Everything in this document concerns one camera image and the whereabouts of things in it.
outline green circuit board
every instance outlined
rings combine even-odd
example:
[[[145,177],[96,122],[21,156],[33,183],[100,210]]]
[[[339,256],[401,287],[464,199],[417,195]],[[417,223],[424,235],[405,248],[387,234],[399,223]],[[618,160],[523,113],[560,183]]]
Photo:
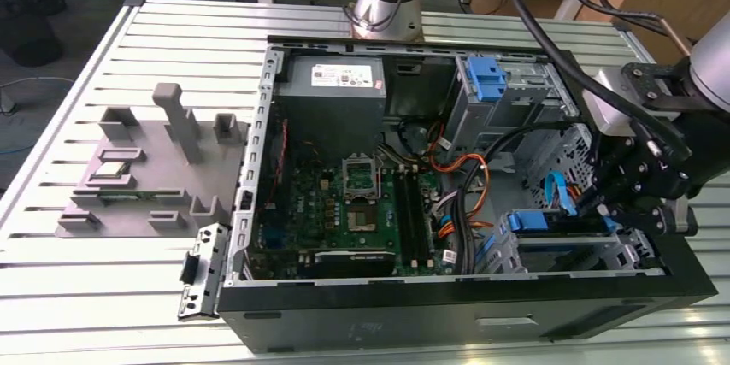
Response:
[[[344,184],[349,188],[372,188],[369,170],[348,169],[347,181],[341,168],[308,168],[295,171],[287,207],[287,223],[279,254],[285,251],[361,250],[396,254],[395,275],[433,275],[441,269],[435,259],[432,266],[412,267],[400,259],[400,234],[395,200],[392,169],[377,172],[379,191],[373,203],[344,200]],[[419,174],[424,213],[429,208],[429,193],[437,190],[436,176]],[[429,227],[421,228],[429,238]],[[276,276],[291,278],[291,264],[279,264]]]

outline motherboard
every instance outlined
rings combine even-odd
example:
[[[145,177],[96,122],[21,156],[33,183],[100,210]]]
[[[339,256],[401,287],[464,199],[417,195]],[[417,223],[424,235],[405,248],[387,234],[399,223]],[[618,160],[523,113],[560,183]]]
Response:
[[[436,194],[435,174],[376,168],[368,159],[297,168],[285,209],[263,212],[255,277],[440,274],[428,219]]]

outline side panel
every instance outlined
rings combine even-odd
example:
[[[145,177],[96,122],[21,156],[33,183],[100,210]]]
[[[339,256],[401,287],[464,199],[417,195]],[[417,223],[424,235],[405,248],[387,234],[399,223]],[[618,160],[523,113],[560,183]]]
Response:
[[[587,338],[662,301],[620,299],[463,303],[417,307],[223,312],[253,352],[353,350]]]

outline metal bracket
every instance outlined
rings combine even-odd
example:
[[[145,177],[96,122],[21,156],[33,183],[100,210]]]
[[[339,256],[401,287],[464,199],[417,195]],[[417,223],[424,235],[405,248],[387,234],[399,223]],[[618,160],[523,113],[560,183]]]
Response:
[[[217,319],[217,287],[224,274],[231,228],[211,224],[197,231],[192,251],[184,256],[180,281],[184,283],[179,321]]]
[[[663,82],[679,81],[674,66],[628,63],[622,68],[622,75],[631,83],[642,106],[647,109],[680,113],[718,111],[703,98],[671,95],[670,87]]]

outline label sticker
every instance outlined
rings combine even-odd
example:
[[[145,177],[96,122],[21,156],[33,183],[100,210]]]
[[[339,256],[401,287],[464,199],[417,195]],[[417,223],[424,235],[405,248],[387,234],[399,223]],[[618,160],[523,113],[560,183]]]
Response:
[[[443,262],[448,262],[449,264],[456,263],[456,253],[451,250],[443,250]]]
[[[317,64],[311,68],[311,85],[372,88],[372,68],[363,65]]]
[[[449,149],[451,149],[451,141],[448,141],[445,138],[439,137],[439,138],[437,138],[437,143],[439,143],[439,145],[443,147],[444,150],[449,150]]]

